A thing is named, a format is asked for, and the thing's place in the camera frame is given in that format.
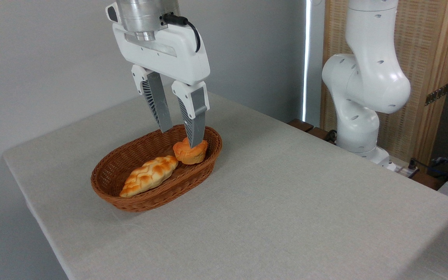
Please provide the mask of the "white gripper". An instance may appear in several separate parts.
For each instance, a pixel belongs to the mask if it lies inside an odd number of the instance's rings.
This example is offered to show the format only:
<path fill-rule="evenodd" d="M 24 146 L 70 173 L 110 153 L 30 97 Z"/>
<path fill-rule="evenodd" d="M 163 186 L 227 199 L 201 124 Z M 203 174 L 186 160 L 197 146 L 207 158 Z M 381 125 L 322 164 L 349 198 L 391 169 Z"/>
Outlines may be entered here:
<path fill-rule="evenodd" d="M 173 127 L 160 74 L 178 81 L 172 84 L 178 97 L 185 132 L 191 148 L 199 145 L 210 109 L 206 83 L 210 74 L 201 37 L 188 25 L 169 23 L 179 16 L 178 2 L 113 2 L 105 9 L 123 57 L 132 65 L 132 76 L 145 97 L 160 131 Z"/>

